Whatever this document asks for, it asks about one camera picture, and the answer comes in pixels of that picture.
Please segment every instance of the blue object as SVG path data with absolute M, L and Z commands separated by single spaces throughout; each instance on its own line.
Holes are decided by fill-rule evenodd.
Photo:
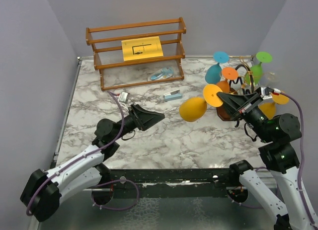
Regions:
M 218 51 L 213 54 L 213 59 L 220 64 L 224 64 L 227 63 L 230 58 L 227 53 Z
M 221 80 L 221 71 L 222 68 L 219 63 L 212 65 L 205 74 L 205 81 L 209 84 L 217 84 Z
M 173 70 L 170 67 L 162 68 L 159 73 L 150 77 L 151 80 L 165 79 L 173 75 Z
M 182 98 L 181 93 L 164 96 L 165 101 L 171 101 L 171 100 L 176 100 L 176 99 L 180 99 L 180 98 Z

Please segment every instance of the wooden shelf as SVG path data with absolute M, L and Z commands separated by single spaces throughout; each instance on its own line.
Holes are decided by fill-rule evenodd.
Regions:
M 92 33 L 102 34 L 96 35 L 96 38 L 94 39 Z M 91 45 L 93 49 L 94 68 L 96 70 L 99 70 L 101 89 L 104 91 L 109 89 L 151 84 L 157 82 L 183 80 L 184 74 L 181 67 L 181 59 L 185 58 L 185 52 L 182 46 L 181 34 L 185 33 L 186 27 L 182 17 L 180 17 L 179 19 L 142 22 L 99 28 L 87 28 L 86 43 L 87 45 Z M 120 34 L 120 36 L 112 37 L 112 35 L 114 34 Z M 165 37 L 169 36 L 170 38 L 173 35 L 176 36 L 174 39 L 165 39 Z M 119 41 L 151 36 L 160 37 L 160 42 L 163 50 L 162 57 L 124 61 L 122 47 L 118 46 Z M 117 42 L 117 46 L 111 46 L 111 43 L 114 42 Z M 104 45 L 104 47 L 97 48 L 97 45 Z M 180 71 L 180 77 L 171 77 L 162 80 L 104 87 L 104 71 L 106 69 L 167 60 L 176 60 Z

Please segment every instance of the white marble surface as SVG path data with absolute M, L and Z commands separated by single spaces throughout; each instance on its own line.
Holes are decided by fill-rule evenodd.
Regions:
M 145 132 L 136 131 L 135 137 L 129 141 L 118 140 L 120 148 L 105 164 L 109 168 L 214 168 L 228 167 L 231 163 L 246 159 L 254 167 L 263 166 L 257 149 L 262 143 L 253 143 L 245 135 L 243 124 L 234 128 L 234 122 L 223 122 L 211 106 L 194 123 L 183 121 L 178 114 L 178 108 L 185 100 L 202 96 L 206 85 L 205 72 L 213 64 L 213 60 L 185 59 L 182 60 L 184 81 L 125 89 L 130 93 L 129 103 L 163 112 L 165 119 Z M 237 64 L 238 60 L 230 60 L 223 66 L 235 67 Z M 145 80 L 149 73 L 164 66 L 173 66 L 177 71 L 174 61 L 117 68 L 106 72 L 106 84 Z M 165 102 L 162 95 L 175 89 L 180 89 L 183 98 Z M 84 60 L 57 165 L 79 154 L 91 143 L 95 138 L 96 124 L 102 118 L 117 122 L 120 113 L 111 97 L 101 91 L 99 73 L 94 70 L 93 61 Z

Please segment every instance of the gray wall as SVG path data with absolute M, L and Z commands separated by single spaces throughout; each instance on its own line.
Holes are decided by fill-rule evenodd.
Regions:
M 217 50 L 248 55 L 261 41 L 285 0 L 48 0 L 78 56 L 91 56 L 85 28 L 183 16 L 187 55 Z
M 0 229 L 23 230 L 19 198 L 52 160 L 77 60 L 46 0 L 0 0 L 0 24 Z
M 265 71 L 278 75 L 277 87 L 295 97 L 305 116 L 304 183 L 318 211 L 318 0 L 287 0 L 270 28 L 260 50 L 272 54 L 273 62 L 264 64 Z M 280 112 L 298 114 L 291 102 L 279 107 Z M 294 145 L 299 152 L 299 143 Z

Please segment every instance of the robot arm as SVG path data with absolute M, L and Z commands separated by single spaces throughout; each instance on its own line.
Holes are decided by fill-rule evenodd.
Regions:
M 131 105 L 129 115 L 124 118 L 120 137 L 135 128 L 145 131 L 162 119 L 164 115 L 161 113 L 147 111 L 139 105 Z M 111 180 L 110 170 L 102 163 L 113 156 L 119 148 L 116 142 L 105 146 L 118 135 L 121 122 L 122 120 L 117 123 L 109 119 L 100 120 L 92 145 L 58 167 L 46 172 L 38 169 L 31 174 L 20 200 L 25 206 L 30 205 L 31 213 L 39 222 L 51 217 L 59 205 L 74 194 Z
M 239 168 L 240 162 L 231 165 L 230 169 L 235 173 L 236 180 L 239 180 L 257 198 L 276 223 L 274 229 L 290 229 L 290 227 L 293 230 L 317 229 L 311 225 L 301 199 L 297 183 L 299 161 L 290 144 L 291 141 L 302 136 L 300 123 L 297 117 L 289 113 L 268 120 L 258 108 L 258 104 L 271 92 L 280 93 L 277 89 L 258 88 L 255 93 L 248 95 L 219 92 L 217 96 L 223 101 L 224 109 L 231 116 L 231 120 L 244 119 L 263 143 L 269 143 L 259 148 L 260 156 L 266 168 L 274 176 L 286 206 L 258 179 L 255 171 L 246 166 Z M 317 222 L 317 215 L 304 187 L 302 192 L 311 216 Z

